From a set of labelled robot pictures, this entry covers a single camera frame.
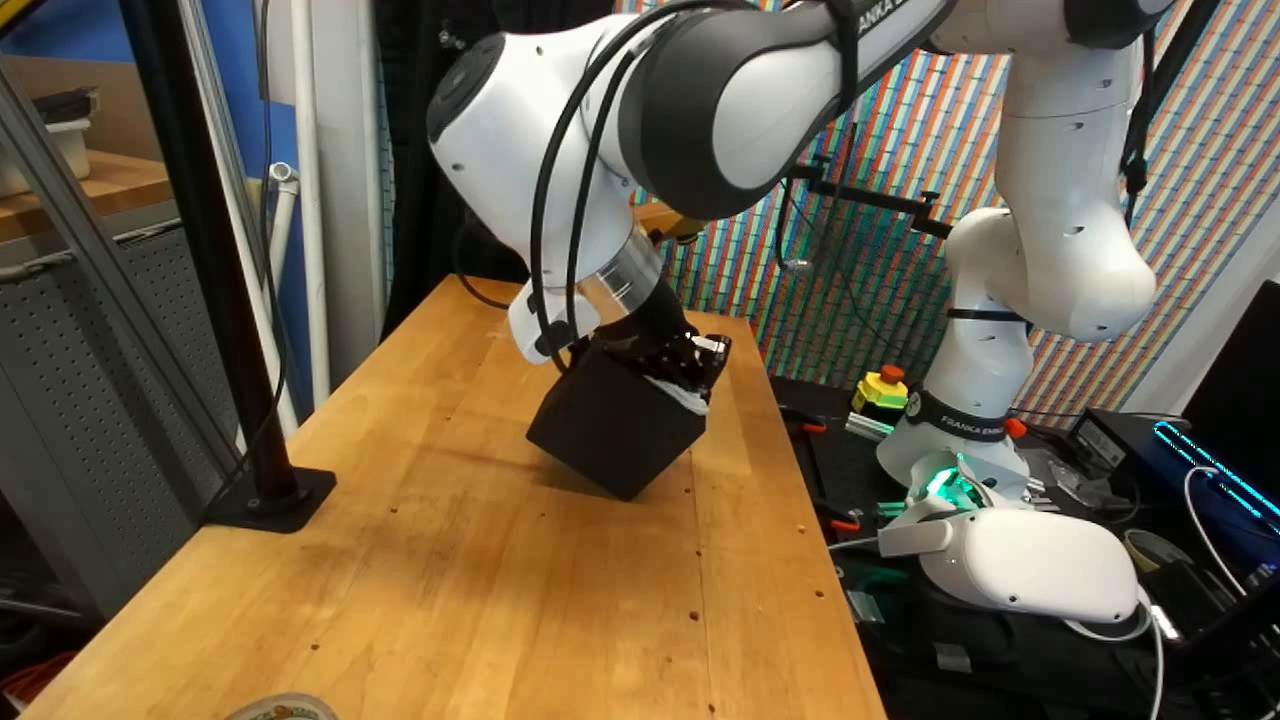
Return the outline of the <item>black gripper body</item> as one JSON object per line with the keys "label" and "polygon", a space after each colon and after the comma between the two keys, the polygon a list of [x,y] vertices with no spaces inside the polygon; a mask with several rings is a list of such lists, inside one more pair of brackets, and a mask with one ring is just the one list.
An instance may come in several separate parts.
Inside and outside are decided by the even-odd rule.
{"label": "black gripper body", "polygon": [[623,321],[599,324],[592,343],[628,366],[688,392],[712,392],[733,353],[728,336],[702,331],[686,316],[686,305],[669,284],[657,284]]}

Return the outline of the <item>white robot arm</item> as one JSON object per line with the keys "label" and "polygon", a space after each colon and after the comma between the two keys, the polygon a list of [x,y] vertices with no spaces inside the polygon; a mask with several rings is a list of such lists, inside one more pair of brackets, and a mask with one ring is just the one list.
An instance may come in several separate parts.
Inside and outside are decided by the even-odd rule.
{"label": "white robot arm", "polygon": [[530,284],[518,349],[612,353],[643,389],[702,415],[723,349],[688,329],[628,214],[651,195],[688,218],[766,199],[801,148],[917,47],[1000,57],[994,207],[944,238],[952,308],[890,471],[932,451],[1013,471],[1003,433],[1036,329],[1101,343],[1154,312],[1157,275],[1119,211],[1140,107],[1140,40],[1176,0],[678,0],[566,32],[473,44],[430,102],[430,148]]}

